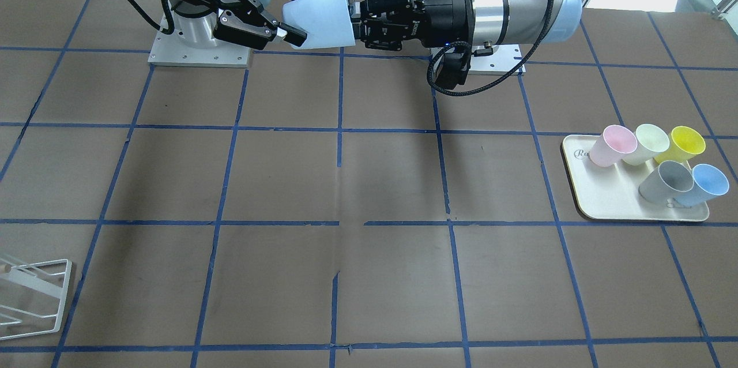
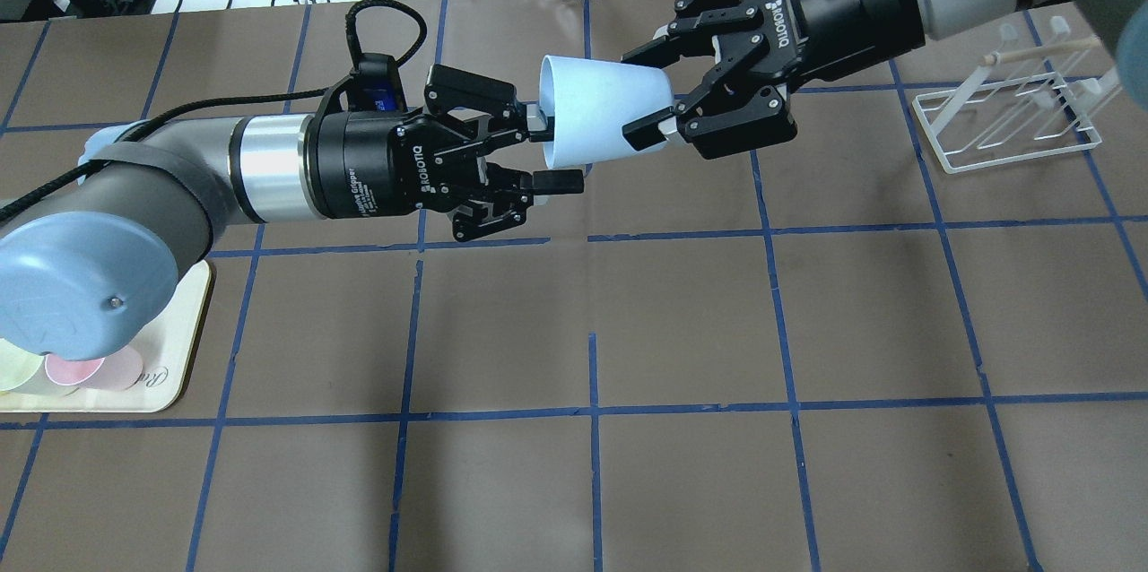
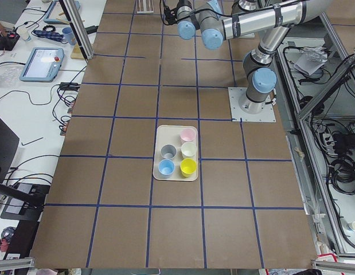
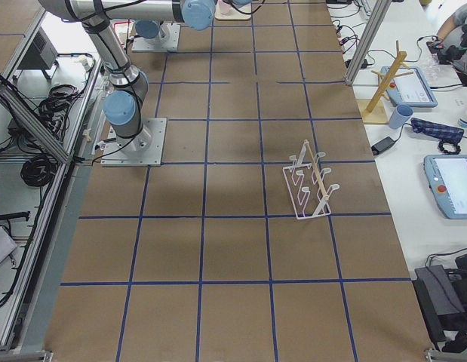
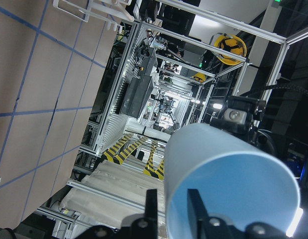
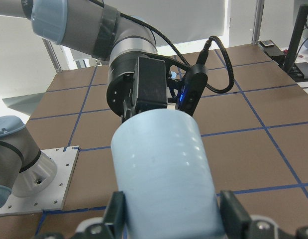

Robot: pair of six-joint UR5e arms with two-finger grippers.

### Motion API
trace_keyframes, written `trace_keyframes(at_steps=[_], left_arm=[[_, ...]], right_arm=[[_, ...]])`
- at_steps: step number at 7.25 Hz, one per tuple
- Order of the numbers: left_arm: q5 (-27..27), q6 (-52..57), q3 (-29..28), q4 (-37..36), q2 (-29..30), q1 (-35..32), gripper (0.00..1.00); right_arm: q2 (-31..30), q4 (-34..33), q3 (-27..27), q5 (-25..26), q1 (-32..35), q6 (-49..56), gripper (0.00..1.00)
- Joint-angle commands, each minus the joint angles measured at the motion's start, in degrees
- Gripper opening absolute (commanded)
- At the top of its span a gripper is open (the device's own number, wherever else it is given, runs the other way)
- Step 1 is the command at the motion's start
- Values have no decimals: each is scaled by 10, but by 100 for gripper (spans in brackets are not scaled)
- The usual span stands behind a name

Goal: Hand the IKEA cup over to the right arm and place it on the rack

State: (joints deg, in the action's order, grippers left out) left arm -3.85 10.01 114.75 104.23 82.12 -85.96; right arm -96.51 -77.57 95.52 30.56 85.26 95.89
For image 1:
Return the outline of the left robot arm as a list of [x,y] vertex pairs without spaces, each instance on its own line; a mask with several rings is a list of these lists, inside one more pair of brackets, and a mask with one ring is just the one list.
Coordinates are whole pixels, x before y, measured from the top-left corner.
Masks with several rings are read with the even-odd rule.
[[406,40],[428,49],[563,42],[582,18],[582,0],[362,0],[356,39],[369,49],[399,51]]

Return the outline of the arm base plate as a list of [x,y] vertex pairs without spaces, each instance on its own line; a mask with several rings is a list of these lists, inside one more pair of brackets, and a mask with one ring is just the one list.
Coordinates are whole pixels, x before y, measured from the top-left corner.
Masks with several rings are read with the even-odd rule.
[[519,44],[503,44],[492,47],[472,47],[469,74],[501,76],[514,68],[521,60]]
[[218,40],[213,28],[218,15],[190,18],[173,13],[175,32],[159,32],[151,46],[148,63],[155,66],[248,68],[253,50]]

